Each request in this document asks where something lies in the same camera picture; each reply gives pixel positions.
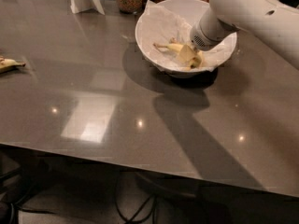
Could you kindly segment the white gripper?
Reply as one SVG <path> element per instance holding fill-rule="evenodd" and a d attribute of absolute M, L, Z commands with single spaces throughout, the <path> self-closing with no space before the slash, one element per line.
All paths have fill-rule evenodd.
<path fill-rule="evenodd" d="M 218 46 L 223 39 L 236 31 L 237 28 L 219 20 L 214 11 L 209 8 L 192 27 L 190 40 L 198 49 L 208 51 Z M 186 63 L 195 56 L 194 49 L 184 44 L 177 59 L 181 63 Z"/>

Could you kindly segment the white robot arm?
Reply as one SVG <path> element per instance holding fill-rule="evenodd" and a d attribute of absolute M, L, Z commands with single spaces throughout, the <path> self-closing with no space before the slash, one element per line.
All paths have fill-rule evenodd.
<path fill-rule="evenodd" d="M 209 8 L 190 31 L 190 41 L 208 51 L 238 30 L 256 36 L 299 68 L 298 9 L 278 0 L 209 0 Z"/>

